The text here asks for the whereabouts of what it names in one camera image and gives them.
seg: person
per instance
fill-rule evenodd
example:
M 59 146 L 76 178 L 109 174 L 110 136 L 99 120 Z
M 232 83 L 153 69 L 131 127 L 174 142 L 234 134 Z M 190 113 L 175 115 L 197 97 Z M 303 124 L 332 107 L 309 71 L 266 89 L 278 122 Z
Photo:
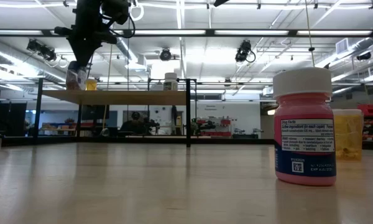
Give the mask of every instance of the person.
M 145 126 L 142 121 L 140 121 L 141 115 L 134 111 L 131 114 L 131 120 L 126 121 L 122 124 L 120 132 L 131 132 L 133 134 L 145 134 Z

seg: white bottle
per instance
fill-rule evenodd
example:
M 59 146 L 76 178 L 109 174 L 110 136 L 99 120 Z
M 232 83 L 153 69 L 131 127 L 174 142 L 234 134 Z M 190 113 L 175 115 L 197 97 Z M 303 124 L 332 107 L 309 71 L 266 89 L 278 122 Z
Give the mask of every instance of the white bottle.
M 177 91 L 178 90 L 178 82 L 177 82 L 177 74 L 174 72 L 168 72 L 164 74 L 165 80 L 163 84 L 164 91 Z

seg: pink pill bottle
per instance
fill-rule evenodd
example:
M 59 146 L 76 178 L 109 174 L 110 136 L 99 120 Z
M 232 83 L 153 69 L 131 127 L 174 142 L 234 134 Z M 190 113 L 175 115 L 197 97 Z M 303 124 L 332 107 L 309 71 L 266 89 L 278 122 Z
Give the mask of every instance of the pink pill bottle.
M 302 68 L 274 77 L 275 173 L 293 184 L 327 186 L 336 182 L 333 112 L 326 100 L 331 74 Z

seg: barcode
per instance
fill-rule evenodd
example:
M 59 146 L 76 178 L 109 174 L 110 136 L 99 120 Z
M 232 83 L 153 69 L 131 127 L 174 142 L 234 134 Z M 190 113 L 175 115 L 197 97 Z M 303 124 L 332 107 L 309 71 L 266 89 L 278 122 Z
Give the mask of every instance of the barcode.
M 292 162 L 292 171 L 304 173 L 304 163 L 303 162 Z

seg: yellow cup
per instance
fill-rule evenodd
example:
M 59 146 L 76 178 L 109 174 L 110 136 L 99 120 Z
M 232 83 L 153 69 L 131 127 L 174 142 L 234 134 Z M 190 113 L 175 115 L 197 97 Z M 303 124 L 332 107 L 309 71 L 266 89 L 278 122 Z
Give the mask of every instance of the yellow cup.
M 333 110 L 336 158 L 362 159 L 363 114 L 361 110 Z
M 97 90 L 97 80 L 87 79 L 86 80 L 86 90 Z

